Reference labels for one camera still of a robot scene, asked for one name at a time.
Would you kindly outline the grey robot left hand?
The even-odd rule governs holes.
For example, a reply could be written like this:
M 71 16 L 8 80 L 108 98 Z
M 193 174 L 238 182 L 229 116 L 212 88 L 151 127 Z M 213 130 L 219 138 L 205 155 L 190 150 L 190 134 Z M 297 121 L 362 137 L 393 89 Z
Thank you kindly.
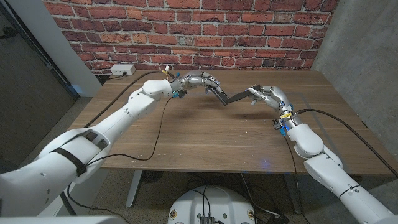
M 173 91 L 188 90 L 198 85 L 203 85 L 209 89 L 214 88 L 219 93 L 222 92 L 219 81 L 214 76 L 202 70 L 191 70 L 170 83 Z

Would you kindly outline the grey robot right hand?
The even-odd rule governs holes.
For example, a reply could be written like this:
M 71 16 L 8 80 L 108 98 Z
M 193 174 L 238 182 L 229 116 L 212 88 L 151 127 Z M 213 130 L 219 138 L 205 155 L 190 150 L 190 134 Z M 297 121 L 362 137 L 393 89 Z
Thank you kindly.
M 265 104 L 273 108 L 290 128 L 302 124 L 300 118 L 294 115 L 294 109 L 289 99 L 279 87 L 261 86 L 256 90 L 252 86 L 248 90 L 253 94 L 254 100 L 264 101 Z

